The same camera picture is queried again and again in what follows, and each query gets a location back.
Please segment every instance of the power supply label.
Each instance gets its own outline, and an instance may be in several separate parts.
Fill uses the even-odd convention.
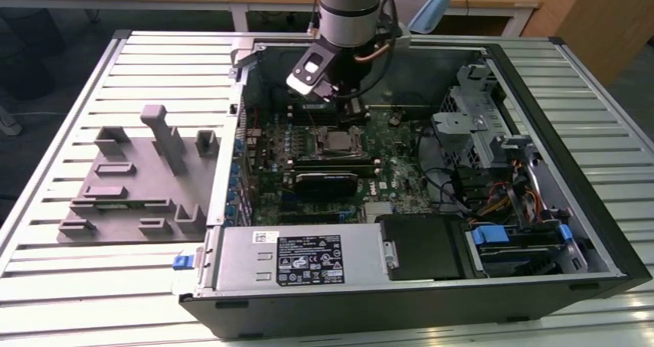
[[[276,239],[276,284],[315,286],[346,283],[340,236]]]

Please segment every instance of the motherboard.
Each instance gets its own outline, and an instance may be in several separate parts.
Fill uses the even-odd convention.
[[[300,124],[292,113],[255,111],[253,225],[372,223],[378,215],[432,211],[414,154],[420,127],[391,109],[370,114],[366,126],[339,129],[311,112]]]

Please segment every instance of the slotted metal surface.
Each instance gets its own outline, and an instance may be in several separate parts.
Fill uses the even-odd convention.
[[[5,240],[0,339],[8,345],[419,346],[467,345],[471,340],[492,346],[654,345],[653,282],[611,299],[578,303],[534,322],[220,342],[171,294],[172,257],[197,244],[59,245],[57,223],[97,153],[92,141],[100,126],[127,126],[131,136],[149,136],[137,114],[145,103],[163,103],[168,123],[180,127],[183,136],[207,128],[220,135],[225,129],[229,49],[236,37],[135,32],[127,41],[112,41],[0,233]],[[257,34],[263,37],[288,35]],[[496,42],[495,38],[436,37],[416,42],[420,39]],[[562,48],[543,39],[503,39],[499,43],[654,272],[650,145],[588,76],[579,75],[579,66]]]

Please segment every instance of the circuit board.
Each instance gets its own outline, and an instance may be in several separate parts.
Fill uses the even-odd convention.
[[[296,167],[290,165],[290,161],[302,162],[319,156],[316,137],[327,127],[294,126],[286,116],[275,114],[271,117],[260,128],[249,130],[248,138],[251,174],[256,187],[253,225],[366,223],[368,218],[364,205],[374,202],[391,203],[394,213],[431,212],[426,182],[418,174],[412,158],[411,141],[416,131],[408,122],[390,127],[391,110],[372,110],[368,124],[350,130],[359,139],[362,152],[358,157],[375,162],[375,166],[363,168],[374,175],[359,177],[354,195],[319,202],[296,199],[288,185]],[[343,153],[332,158],[347,159],[351,156]],[[330,170],[330,159],[324,159],[324,162],[324,165],[312,167],[314,172]]]

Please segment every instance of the barcode sticker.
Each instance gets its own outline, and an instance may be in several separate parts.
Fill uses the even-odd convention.
[[[275,244],[279,231],[255,231],[252,233],[252,244]]]

